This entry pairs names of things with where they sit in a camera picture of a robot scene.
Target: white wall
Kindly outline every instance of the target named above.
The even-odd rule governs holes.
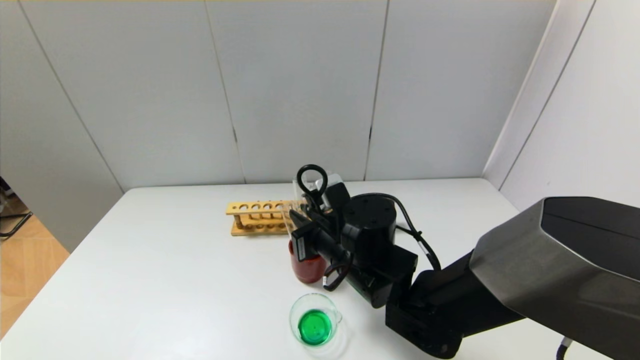
[[[479,176],[553,4],[24,1],[0,51],[3,176],[61,241],[118,185],[289,181],[309,162]]]
[[[557,0],[520,93],[484,168],[483,177],[502,187],[542,113],[595,0]]]
[[[502,193],[640,206],[640,2],[598,0]]]
[[[23,6],[125,191],[244,181],[204,2]]]
[[[17,1],[0,2],[0,174],[69,251],[122,196]]]
[[[207,5],[247,182],[362,180],[387,2]]]
[[[367,179],[480,176],[555,0],[392,0]]]

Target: red cup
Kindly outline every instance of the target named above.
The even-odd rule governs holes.
[[[316,255],[312,259],[298,261],[293,254],[293,242],[291,240],[289,240],[289,255],[291,255],[291,267],[298,280],[305,284],[312,284],[322,279],[326,268],[326,261],[322,256]]]

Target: white table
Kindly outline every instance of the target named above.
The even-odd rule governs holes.
[[[443,266],[516,214],[482,179],[347,187],[352,195],[398,197]],[[296,280],[286,236],[235,238],[232,217],[225,216],[230,201],[291,197],[291,184],[127,192],[5,336],[2,360],[308,358],[289,330],[289,308],[299,296],[323,290]],[[413,238],[398,232],[396,243],[419,254],[416,274],[429,268]],[[348,283],[328,296],[349,331],[343,359],[430,359],[388,329],[384,308],[371,308]],[[521,320],[464,339],[456,359],[553,360],[561,338]],[[574,344],[571,359],[606,357]]]

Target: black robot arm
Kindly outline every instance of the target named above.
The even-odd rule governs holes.
[[[307,170],[321,174],[315,188],[302,181]],[[298,260],[322,255],[330,264],[325,280],[335,277],[325,289],[346,279],[372,307],[386,305],[386,325],[429,355],[450,359],[464,337],[524,317],[616,360],[640,353],[640,209],[543,199],[440,269],[395,197],[351,197],[317,165],[296,179],[306,198],[289,211]],[[408,229],[396,225],[394,203]],[[418,241],[433,267],[413,283],[418,256],[395,244],[397,228]]]

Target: wooden floor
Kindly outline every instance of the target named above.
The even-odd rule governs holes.
[[[29,210],[13,197],[2,215]],[[16,220],[2,221],[0,233]],[[29,303],[67,259],[69,253],[34,215],[11,238],[0,245],[0,338],[11,328]]]

